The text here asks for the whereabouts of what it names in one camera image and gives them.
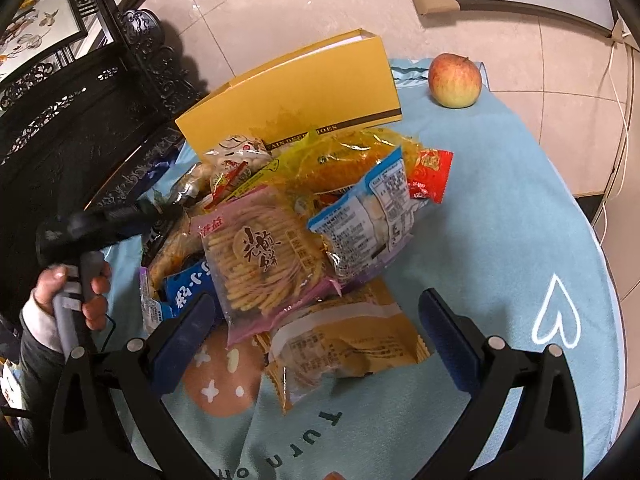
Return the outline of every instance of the blue snack package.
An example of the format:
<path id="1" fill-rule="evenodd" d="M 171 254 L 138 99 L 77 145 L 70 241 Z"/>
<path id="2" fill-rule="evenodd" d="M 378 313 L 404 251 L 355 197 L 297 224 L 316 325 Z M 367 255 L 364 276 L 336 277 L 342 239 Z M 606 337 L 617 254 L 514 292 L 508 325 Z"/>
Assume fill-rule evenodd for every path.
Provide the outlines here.
<path id="1" fill-rule="evenodd" d="M 327 243 L 340 284 L 356 285 L 375 277 L 406 245 L 414 209 L 398 147 L 307 227 Z"/>
<path id="2" fill-rule="evenodd" d="M 178 316 L 198 293 L 205 291 L 215 296 L 216 289 L 207 261 L 203 258 L 191 267 L 167 276 L 164 279 L 164 291 L 173 317 Z"/>
<path id="3" fill-rule="evenodd" d="M 169 301 L 158 301 L 151 297 L 148 286 L 148 269 L 140 267 L 140 300 L 145 331 L 151 334 L 165 319 L 178 317 L 180 312 L 197 297 L 201 291 L 209 292 L 215 298 L 216 290 L 210 277 L 207 261 L 202 259 L 182 272 L 172 274 L 164 280 L 164 290 Z M 225 316 L 216 304 L 216 324 Z"/>

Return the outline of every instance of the snack food pile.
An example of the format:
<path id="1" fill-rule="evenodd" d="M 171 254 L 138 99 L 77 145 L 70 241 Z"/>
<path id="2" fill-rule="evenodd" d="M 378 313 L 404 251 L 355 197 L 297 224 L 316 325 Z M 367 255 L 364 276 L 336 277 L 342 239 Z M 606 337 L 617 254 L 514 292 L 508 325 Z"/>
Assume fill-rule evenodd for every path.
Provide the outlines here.
<path id="1" fill-rule="evenodd" d="M 442 201 L 453 154 L 366 128 L 312 131 L 273 155 L 259 139 L 225 139 L 158 197 L 184 215 L 143 241 L 140 293 L 151 332 L 214 291 L 228 344 L 255 338 L 286 412 L 325 375 L 428 357 L 377 276 L 415 211 Z"/>

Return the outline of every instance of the white heart outline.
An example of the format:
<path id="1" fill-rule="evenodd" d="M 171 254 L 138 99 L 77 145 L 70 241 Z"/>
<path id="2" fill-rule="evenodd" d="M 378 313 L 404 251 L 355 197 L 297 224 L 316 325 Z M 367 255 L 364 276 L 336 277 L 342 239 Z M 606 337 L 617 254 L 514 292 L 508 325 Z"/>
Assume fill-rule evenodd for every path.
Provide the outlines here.
<path id="1" fill-rule="evenodd" d="M 576 331 L 575 331 L 575 340 L 572 343 L 569 343 L 566 340 L 566 336 L 564 334 L 564 326 L 562 325 L 562 313 L 560 311 L 558 311 L 558 314 L 556 315 L 556 323 L 554 327 L 549 331 L 549 333 L 542 338 L 538 336 L 538 330 L 540 329 L 540 324 L 542 323 L 542 319 L 543 317 L 545 317 L 546 310 L 549 307 L 549 301 L 551 300 L 551 295 L 553 294 L 554 289 L 556 288 L 556 283 L 560 285 L 560 290 L 562 290 L 562 293 L 564 294 L 566 300 L 569 302 L 571 311 L 574 313 Z M 580 333 L 582 331 L 580 326 L 580 316 L 578 316 L 578 310 L 576 309 L 571 297 L 569 297 L 569 293 L 566 291 L 566 288 L 564 288 L 564 284 L 562 283 L 562 280 L 558 278 L 558 276 L 554 273 L 554 275 L 551 277 L 549 288 L 546 290 L 545 301 L 543 301 L 542 307 L 540 308 L 540 312 L 538 312 L 538 316 L 536 317 L 536 322 L 533 324 L 533 329 L 531 330 L 531 339 L 537 345 L 544 345 L 549 341 L 551 341 L 553 337 L 558 333 L 558 331 L 560 332 L 560 337 L 562 338 L 562 342 L 564 343 L 565 347 L 571 349 L 571 348 L 575 348 L 578 345 L 578 341 L 580 341 Z"/>

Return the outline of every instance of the apple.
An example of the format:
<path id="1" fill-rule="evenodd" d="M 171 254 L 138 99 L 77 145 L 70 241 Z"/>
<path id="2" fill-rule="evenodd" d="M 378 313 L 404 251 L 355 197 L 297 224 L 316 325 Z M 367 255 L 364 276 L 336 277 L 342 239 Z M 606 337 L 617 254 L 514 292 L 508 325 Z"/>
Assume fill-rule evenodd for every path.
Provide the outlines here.
<path id="1" fill-rule="evenodd" d="M 429 66 L 429 90 L 447 108 L 467 108 L 478 100 L 482 76 L 468 57 L 440 54 Z"/>

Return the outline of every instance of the biscuit package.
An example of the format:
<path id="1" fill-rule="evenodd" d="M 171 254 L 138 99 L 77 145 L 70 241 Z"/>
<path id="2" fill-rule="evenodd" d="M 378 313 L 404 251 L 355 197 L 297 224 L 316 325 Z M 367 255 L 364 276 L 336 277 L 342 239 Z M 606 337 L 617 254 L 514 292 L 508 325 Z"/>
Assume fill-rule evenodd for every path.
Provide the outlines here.
<path id="1" fill-rule="evenodd" d="M 264 143 L 255 137 L 233 136 L 222 140 L 203 155 L 213 167 L 210 178 L 213 205 L 228 197 L 271 161 Z"/>
<path id="2" fill-rule="evenodd" d="M 413 207 L 398 147 L 307 225 L 324 238 L 340 284 L 362 284 L 409 240 Z"/>
<path id="3" fill-rule="evenodd" d="M 381 278 L 301 309 L 255 339 L 268 353 L 265 371 L 285 413 L 318 388 L 324 375 L 363 377 L 429 356 Z"/>
<path id="4" fill-rule="evenodd" d="M 191 221 L 202 243 L 231 345 L 301 306 L 339 292 L 322 240 L 284 193 L 265 186 Z"/>

